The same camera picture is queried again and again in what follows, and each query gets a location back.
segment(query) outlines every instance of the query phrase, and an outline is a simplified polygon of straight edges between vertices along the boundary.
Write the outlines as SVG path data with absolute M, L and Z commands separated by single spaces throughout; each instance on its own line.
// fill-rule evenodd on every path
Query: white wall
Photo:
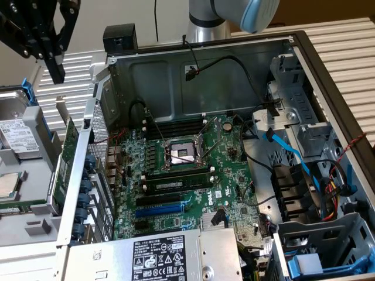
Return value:
M 177 40 L 186 33 L 189 21 L 188 0 L 158 0 L 159 41 Z M 68 53 L 102 50 L 103 32 L 108 25 L 135 23 L 138 45 L 156 42 L 154 0 L 81 0 L 80 14 Z M 59 31 L 62 16 L 56 12 Z M 35 66 L 35 59 L 23 59 L 0 42 L 0 85 L 19 84 Z

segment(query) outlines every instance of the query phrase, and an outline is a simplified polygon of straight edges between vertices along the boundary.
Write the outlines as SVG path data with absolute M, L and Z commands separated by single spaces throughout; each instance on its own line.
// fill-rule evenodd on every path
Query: blue pcie slot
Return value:
M 144 218 L 150 217 L 152 215 L 165 215 L 165 214 L 173 214 L 173 213 L 183 213 L 184 205 L 181 203 L 166 205 L 166 206 L 159 206 L 159 207 L 152 207 L 152 208 L 145 208 L 135 211 L 136 218 Z

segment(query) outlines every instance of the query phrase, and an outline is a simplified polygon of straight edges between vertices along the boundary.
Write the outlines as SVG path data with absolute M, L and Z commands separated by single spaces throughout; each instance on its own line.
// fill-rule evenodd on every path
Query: black connector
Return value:
M 219 223 L 221 223 L 222 221 L 224 221 L 224 227 L 225 228 L 228 228 L 228 221 L 227 221 L 227 215 L 224 211 L 224 209 L 219 209 L 217 210 L 216 214 L 213 216 L 212 220 L 211 220 L 211 223 L 212 225 L 218 225 Z
M 196 70 L 194 67 L 190 69 L 186 74 L 185 74 L 185 80 L 186 81 L 191 81 L 193 80 L 197 75 L 199 74 L 199 71 Z

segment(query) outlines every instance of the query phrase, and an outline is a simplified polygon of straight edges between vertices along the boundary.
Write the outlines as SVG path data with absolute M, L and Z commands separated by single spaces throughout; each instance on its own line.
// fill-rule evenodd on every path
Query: gray robot arm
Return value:
M 191 37 L 193 42 L 202 42 L 228 38 L 229 30 L 224 30 L 227 29 L 227 19 L 238 24 L 243 31 L 261 32 L 270 24 L 278 5 L 279 0 L 189 0 L 188 39 Z

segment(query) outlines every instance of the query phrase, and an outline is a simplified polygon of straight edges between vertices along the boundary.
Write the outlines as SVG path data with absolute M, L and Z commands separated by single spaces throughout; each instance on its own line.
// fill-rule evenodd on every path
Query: green circuit board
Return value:
M 250 207 L 243 203 L 242 196 L 246 190 L 246 202 L 256 203 L 255 194 L 247 189 L 251 182 L 251 174 L 246 159 L 241 157 L 239 141 L 240 125 L 233 124 L 233 117 L 225 115 L 208 116 L 206 119 L 213 122 L 202 133 L 203 153 L 206 153 L 214 145 L 204 158 L 203 168 L 213 166 L 215 168 L 214 181 L 209 188 L 180 192 L 182 200 L 187 201 L 184 213 L 151 216 L 147 218 L 135 218 L 137 209 L 135 201 L 144 196 L 140 182 L 143 170 L 149 170 L 147 156 L 149 148 L 155 151 L 155 167 L 151 174 L 166 174 L 162 169 L 164 164 L 164 147 L 162 140 L 146 140 L 140 130 L 129 131 L 121 139 L 121 149 L 125 153 L 124 167 L 131 167 L 131 178 L 127 178 L 123 186 L 121 179 L 116 181 L 114 195 L 116 200 L 116 216 L 114 239 L 132 238 L 134 235 L 164 232 L 169 230 L 189 230 L 199 228 L 203 223 L 202 217 L 223 208 L 226 212 L 229 227 L 233 227 L 237 239 L 244 245 L 260 246 L 262 237 L 258 231 L 254 236 L 254 225 L 258 223 L 258 208 Z M 232 130 L 223 130 L 224 123 L 230 123 Z M 195 164 L 182 165 L 184 168 Z M 135 230 L 135 221 L 149 222 L 146 230 Z
M 56 168 L 55 177 L 56 184 L 54 189 L 50 188 L 48 196 L 53 192 L 53 197 L 60 208 L 64 206 L 65 195 L 69 185 L 71 168 L 73 167 L 74 154 L 78 144 L 78 131 L 73 120 L 70 118 L 66 126 L 66 136 L 64 140 L 63 150 L 60 155 L 59 165 Z

